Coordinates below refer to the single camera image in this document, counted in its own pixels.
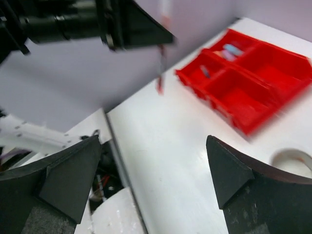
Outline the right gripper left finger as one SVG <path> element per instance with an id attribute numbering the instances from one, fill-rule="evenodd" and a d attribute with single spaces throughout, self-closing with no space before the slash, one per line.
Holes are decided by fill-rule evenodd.
<path id="1" fill-rule="evenodd" d="M 98 136 L 0 174 L 2 234 L 73 234 L 101 154 Z"/>

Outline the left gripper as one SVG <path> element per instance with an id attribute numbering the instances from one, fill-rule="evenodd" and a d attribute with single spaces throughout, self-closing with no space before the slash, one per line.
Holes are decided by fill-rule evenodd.
<path id="1" fill-rule="evenodd" d="M 96 0 L 100 38 L 112 51 L 174 43 L 174 35 L 134 0 Z"/>

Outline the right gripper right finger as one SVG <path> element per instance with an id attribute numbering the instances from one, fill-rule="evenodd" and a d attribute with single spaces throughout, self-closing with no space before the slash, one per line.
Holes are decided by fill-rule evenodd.
<path id="1" fill-rule="evenodd" d="M 312 180 L 265 164 L 215 136 L 206 149 L 230 234 L 310 234 Z"/>

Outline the red pen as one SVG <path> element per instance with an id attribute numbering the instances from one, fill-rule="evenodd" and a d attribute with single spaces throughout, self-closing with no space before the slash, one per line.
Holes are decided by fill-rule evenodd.
<path id="1" fill-rule="evenodd" d="M 161 0 L 160 1 L 160 13 L 161 13 L 161 25 L 165 29 L 169 29 L 170 21 L 171 21 L 171 0 Z M 159 71 L 158 71 L 158 78 L 157 78 L 157 85 L 156 90 L 157 92 L 162 95 L 163 94 L 163 73 L 165 70 L 166 65 L 166 51 L 165 46 L 162 44 L 159 46 Z"/>

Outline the blue pen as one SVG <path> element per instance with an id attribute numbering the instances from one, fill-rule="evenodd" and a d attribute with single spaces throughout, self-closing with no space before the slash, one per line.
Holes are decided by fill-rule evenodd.
<path id="1" fill-rule="evenodd" d="M 204 65 L 201 65 L 201 66 L 200 66 L 200 69 L 201 69 L 202 73 L 204 74 L 204 76 L 205 76 L 206 78 L 210 78 L 209 71 L 208 71 L 208 69 L 207 69 Z"/>

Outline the blue highlighter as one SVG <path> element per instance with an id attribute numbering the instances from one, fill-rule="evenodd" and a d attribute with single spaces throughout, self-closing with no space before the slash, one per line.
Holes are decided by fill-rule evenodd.
<path id="1" fill-rule="evenodd" d="M 239 48 L 235 47 L 232 44 L 225 44 L 223 45 L 223 49 L 227 50 L 228 52 L 232 53 L 235 56 L 241 56 L 243 54 L 243 51 Z"/>

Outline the pink highlighter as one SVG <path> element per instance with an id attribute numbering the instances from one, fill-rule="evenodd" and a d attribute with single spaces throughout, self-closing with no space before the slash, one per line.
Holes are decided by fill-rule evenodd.
<path id="1" fill-rule="evenodd" d="M 227 60 L 227 61 L 234 61 L 236 59 L 236 56 L 233 55 L 231 52 L 229 52 L 228 50 L 222 50 L 221 51 L 221 55 L 222 57 Z"/>

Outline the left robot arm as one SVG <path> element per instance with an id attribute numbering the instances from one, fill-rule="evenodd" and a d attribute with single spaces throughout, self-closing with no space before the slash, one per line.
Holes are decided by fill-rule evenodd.
<path id="1" fill-rule="evenodd" d="M 164 45 L 174 43 L 175 37 L 168 30 L 172 0 L 160 0 L 161 23 L 144 11 L 135 0 L 1 0 L 0 1 L 0 66 L 14 51 L 29 55 L 25 45 L 29 39 L 35 44 L 49 44 L 100 38 L 110 51 L 129 51 L 157 46 L 160 49 L 160 73 L 156 89 L 162 92 L 162 73 L 166 59 Z M 44 84 L 68 84 L 74 91 L 74 84 L 67 76 L 57 74 L 60 65 L 66 65 L 69 77 L 78 68 L 66 64 L 65 57 L 58 59 L 61 64 L 46 67 L 15 67 L 23 79 L 39 78 Z M 85 68 L 82 76 L 90 83 L 94 76 L 91 68 Z M 29 121 L 23 121 L 12 113 L 0 108 L 0 147 L 9 145 L 29 151 L 54 152 L 79 142 L 80 138 L 69 138 L 65 133 L 46 129 Z"/>

